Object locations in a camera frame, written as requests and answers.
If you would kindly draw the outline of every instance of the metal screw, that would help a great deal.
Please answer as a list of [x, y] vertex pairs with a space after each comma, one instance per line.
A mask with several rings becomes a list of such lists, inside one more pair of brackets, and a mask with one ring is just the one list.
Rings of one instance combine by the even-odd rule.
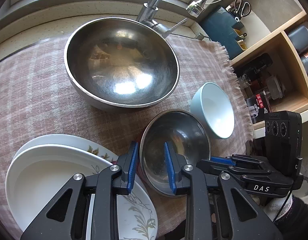
[[222, 179], [225, 179], [225, 180], [228, 180], [231, 176], [228, 174], [228, 173], [222, 173], [221, 175], [220, 175], [220, 177], [222, 178]]
[[186, 170], [186, 171], [192, 171], [193, 168], [194, 168], [194, 167], [193, 167], [192, 165], [190, 165], [190, 164], [184, 165], [184, 170]]
[[110, 170], [111, 170], [111, 171], [118, 171], [118, 170], [119, 170], [119, 166], [118, 166], [118, 165], [112, 165], [112, 166], [110, 167]]
[[82, 177], [83, 177], [82, 174], [76, 173], [76, 174], [73, 176], [73, 179], [75, 179], [75, 180], [80, 180], [80, 179], [82, 179]]

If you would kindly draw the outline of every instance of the checkered tablecloth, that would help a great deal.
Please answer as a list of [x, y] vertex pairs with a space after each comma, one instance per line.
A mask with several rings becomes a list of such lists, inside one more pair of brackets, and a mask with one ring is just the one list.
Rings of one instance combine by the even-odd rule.
[[[230, 138], [211, 139], [211, 153], [244, 154], [253, 127], [236, 76], [224, 47], [170, 35], [180, 65], [176, 90], [154, 107], [128, 114], [105, 113], [88, 105], [72, 87], [63, 52], [68, 37], [27, 48], [0, 63], [0, 220], [15, 239], [21, 230], [5, 196], [5, 177], [16, 151], [29, 140], [51, 133], [80, 136], [123, 154], [158, 113], [172, 108], [189, 111], [195, 92], [214, 82], [228, 95], [235, 115]], [[158, 236], [173, 230], [185, 219], [185, 198], [170, 199], [149, 189], [158, 215]]]

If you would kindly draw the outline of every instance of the blue container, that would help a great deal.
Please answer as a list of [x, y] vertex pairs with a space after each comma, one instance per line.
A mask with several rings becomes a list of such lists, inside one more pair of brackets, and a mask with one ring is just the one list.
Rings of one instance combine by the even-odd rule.
[[244, 25], [241, 22], [238, 23], [223, 7], [217, 7], [199, 25], [212, 41], [218, 41], [225, 46], [229, 59], [233, 59], [243, 52], [237, 42], [244, 39], [238, 36], [234, 29], [240, 30]]

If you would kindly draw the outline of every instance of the blue finger pad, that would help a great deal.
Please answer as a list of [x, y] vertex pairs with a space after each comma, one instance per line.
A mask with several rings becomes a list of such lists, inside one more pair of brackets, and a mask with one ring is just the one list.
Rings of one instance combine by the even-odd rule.
[[165, 164], [167, 169], [169, 187], [172, 190], [173, 194], [175, 194], [176, 193], [175, 172], [172, 160], [170, 158], [170, 153], [167, 143], [164, 143], [164, 156], [165, 156]]
[[225, 165], [230, 165], [235, 167], [235, 163], [231, 159], [220, 158], [220, 157], [211, 157], [210, 160], [215, 163], [221, 163]]
[[133, 156], [132, 156], [132, 160], [131, 160], [131, 165], [130, 165], [130, 168], [128, 170], [127, 192], [129, 194], [132, 192], [132, 189], [134, 187], [137, 160], [138, 160], [138, 143], [135, 144], [135, 148], [134, 148]]

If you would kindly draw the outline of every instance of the fringed edge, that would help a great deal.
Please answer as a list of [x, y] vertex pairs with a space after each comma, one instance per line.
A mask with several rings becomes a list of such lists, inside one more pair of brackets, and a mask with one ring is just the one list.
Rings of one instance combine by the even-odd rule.
[[247, 131], [247, 137], [248, 137], [247, 139], [252, 141], [254, 137], [254, 127], [253, 127], [253, 124], [250, 118], [247, 103], [239, 87], [237, 76], [234, 73], [234, 69], [232, 67], [232, 64], [229, 59], [229, 55], [228, 55], [228, 52], [225, 46], [222, 46], [219, 42], [216, 42], [216, 43], [223, 49], [220, 53], [220, 58], [223, 63], [223, 66], [226, 68], [226, 70], [229, 70], [227, 73], [228, 79], [229, 79], [230, 85], [234, 87], [235, 96], [238, 96], [238, 105], [241, 106], [240, 112], [242, 113], [242, 120], [245, 126], [244, 128]]

